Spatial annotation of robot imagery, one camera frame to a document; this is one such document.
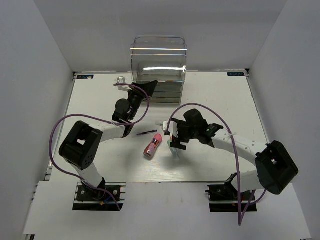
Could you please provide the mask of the pink glue stick tube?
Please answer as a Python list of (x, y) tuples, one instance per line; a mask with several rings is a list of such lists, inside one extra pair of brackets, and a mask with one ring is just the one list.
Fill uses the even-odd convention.
[(163, 141), (163, 137), (161, 134), (157, 133), (152, 141), (150, 142), (150, 144), (145, 148), (143, 154), (145, 157), (147, 158), (153, 158), (153, 156), (155, 155), (157, 148), (159, 147), (159, 145), (162, 143)]

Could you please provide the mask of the clear organizer top lid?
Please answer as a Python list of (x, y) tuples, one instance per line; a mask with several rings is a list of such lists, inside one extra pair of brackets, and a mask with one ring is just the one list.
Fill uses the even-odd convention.
[(183, 37), (140, 35), (130, 53), (133, 82), (185, 82), (188, 47)]

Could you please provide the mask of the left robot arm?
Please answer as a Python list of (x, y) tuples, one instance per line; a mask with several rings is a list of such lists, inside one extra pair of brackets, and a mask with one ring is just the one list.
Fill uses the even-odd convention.
[(59, 155), (77, 171), (82, 185), (93, 200), (100, 201), (107, 194), (106, 181), (94, 164), (100, 143), (122, 139), (131, 133), (133, 120), (142, 102), (150, 100), (157, 85), (157, 80), (127, 85), (128, 97), (115, 103), (110, 123), (94, 126), (77, 121), (62, 142)]

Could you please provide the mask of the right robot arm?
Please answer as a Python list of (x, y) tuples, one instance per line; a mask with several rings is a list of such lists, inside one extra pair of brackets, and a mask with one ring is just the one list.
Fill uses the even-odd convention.
[(233, 173), (216, 189), (219, 200), (236, 200), (254, 190), (280, 195), (298, 175), (297, 165), (281, 142), (258, 142), (235, 136), (222, 125), (209, 124), (197, 109), (183, 116), (184, 120), (172, 118), (162, 124), (165, 134), (171, 137), (172, 149), (186, 150), (190, 140), (198, 140), (203, 145), (232, 153), (255, 167), (251, 171)]

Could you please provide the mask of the green capped highlighter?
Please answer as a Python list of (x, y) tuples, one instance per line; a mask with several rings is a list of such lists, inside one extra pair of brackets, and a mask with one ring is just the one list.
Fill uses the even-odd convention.
[(167, 141), (167, 145), (168, 145), (169, 150), (170, 150), (170, 152), (171, 152), (171, 154), (172, 154), (172, 157), (173, 157), (174, 159), (178, 159), (178, 158), (179, 158), (179, 149), (176, 149), (176, 148), (174, 148), (174, 147), (171, 147), (171, 143), (172, 143), (172, 140), (169, 139), (169, 140)]

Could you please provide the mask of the purple pen refill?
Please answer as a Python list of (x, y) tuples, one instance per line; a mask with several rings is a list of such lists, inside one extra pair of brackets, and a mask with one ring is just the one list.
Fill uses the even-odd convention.
[(143, 136), (143, 135), (152, 134), (152, 133), (157, 133), (157, 132), (158, 132), (158, 130), (155, 129), (155, 130), (149, 130), (149, 131), (137, 133), (136, 135), (137, 135), (137, 136)]

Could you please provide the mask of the clear acrylic drawer organizer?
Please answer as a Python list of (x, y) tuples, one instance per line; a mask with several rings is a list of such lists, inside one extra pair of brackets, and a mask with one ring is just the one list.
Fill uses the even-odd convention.
[(159, 82), (155, 88), (154, 94), (151, 97), (153, 103), (161, 104), (180, 104), (183, 94), (185, 82)]

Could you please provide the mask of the left corner blue label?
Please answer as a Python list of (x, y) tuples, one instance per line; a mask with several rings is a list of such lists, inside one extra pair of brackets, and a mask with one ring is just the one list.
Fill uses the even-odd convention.
[(78, 80), (87, 80), (87, 79), (93, 79), (94, 75), (93, 74), (89, 74), (89, 75), (77, 75), (76, 79)]

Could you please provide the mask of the corner blue label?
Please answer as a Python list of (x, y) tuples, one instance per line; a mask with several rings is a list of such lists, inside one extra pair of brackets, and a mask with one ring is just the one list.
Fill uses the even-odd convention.
[(78, 80), (87, 80), (87, 79), (93, 79), (94, 75), (93, 74), (89, 74), (89, 75), (77, 75), (76, 79)]
[(244, 72), (227, 72), (228, 77), (244, 77)]

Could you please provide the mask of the right corner blue label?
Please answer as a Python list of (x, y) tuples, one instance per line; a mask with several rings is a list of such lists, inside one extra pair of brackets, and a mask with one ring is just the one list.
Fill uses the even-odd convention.
[(227, 72), (228, 77), (244, 77), (244, 72)]

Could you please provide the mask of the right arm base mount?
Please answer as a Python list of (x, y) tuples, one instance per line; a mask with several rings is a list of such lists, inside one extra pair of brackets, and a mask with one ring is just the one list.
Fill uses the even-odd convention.
[[(205, 190), (208, 196), (210, 213), (237, 213), (238, 212), (238, 196), (232, 190), (229, 190), (224, 184), (208, 185)], [(243, 211), (252, 195), (252, 191), (241, 193), (241, 211)], [(247, 212), (257, 212), (255, 196), (252, 198)]]

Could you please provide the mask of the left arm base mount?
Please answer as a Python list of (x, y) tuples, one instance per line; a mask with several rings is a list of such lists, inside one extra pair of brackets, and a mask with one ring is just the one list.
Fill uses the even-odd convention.
[(105, 191), (90, 190), (82, 183), (78, 183), (74, 201), (73, 211), (95, 211), (95, 212), (118, 212), (122, 209), (126, 197), (126, 183), (106, 183)]

